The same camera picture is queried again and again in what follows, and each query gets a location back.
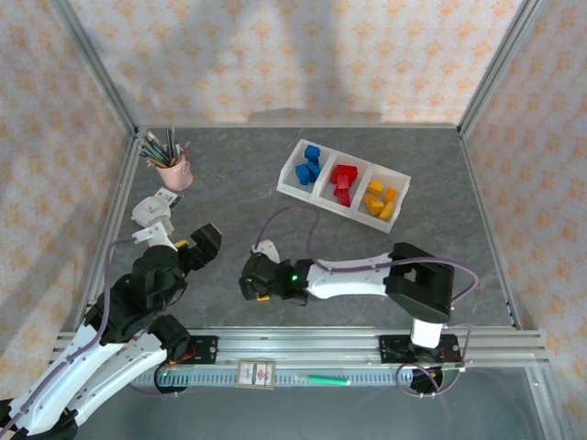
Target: pink cup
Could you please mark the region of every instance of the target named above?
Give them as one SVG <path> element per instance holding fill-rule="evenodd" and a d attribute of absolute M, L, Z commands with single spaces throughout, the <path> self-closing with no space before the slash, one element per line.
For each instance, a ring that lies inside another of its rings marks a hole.
<path fill-rule="evenodd" d="M 182 191 L 192 184 L 194 175 L 190 171 L 190 162 L 183 156 L 177 165 L 170 168 L 155 167 L 163 183 L 172 191 Z"/>

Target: wallpaper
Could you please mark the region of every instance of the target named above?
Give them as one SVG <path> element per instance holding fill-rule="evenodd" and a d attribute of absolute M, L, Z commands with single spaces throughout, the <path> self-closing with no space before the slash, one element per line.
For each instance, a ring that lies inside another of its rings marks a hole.
<path fill-rule="evenodd" d="M 127 137 L 49 2 L 0 8 L 0 398 L 79 303 Z"/>
<path fill-rule="evenodd" d="M 546 336 L 577 433 L 587 432 L 586 17 L 583 0 L 546 4 L 468 139 L 524 319 Z"/>
<path fill-rule="evenodd" d="M 522 0 L 72 0 L 139 125 L 456 124 Z"/>

